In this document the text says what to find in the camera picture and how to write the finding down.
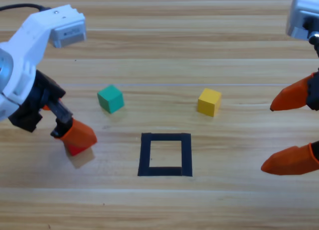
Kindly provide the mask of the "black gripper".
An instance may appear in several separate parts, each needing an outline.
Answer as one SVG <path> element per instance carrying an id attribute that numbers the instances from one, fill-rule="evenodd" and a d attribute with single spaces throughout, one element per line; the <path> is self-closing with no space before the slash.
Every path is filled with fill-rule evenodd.
<path id="1" fill-rule="evenodd" d="M 285 87 L 274 98 L 271 111 L 298 109 L 307 105 L 319 110 L 319 72 Z M 292 146 L 271 155 L 261 166 L 263 172 L 274 175 L 302 175 L 319 169 L 319 142 L 302 147 Z"/>
<path id="2" fill-rule="evenodd" d="M 60 100 L 65 94 L 53 79 L 37 70 L 29 95 L 8 119 L 14 126 L 33 132 L 42 119 L 40 110 L 52 111 L 57 126 L 51 136 L 61 140 L 67 149 L 88 149 L 97 142 L 97 137 L 91 127 L 73 118 Z"/>

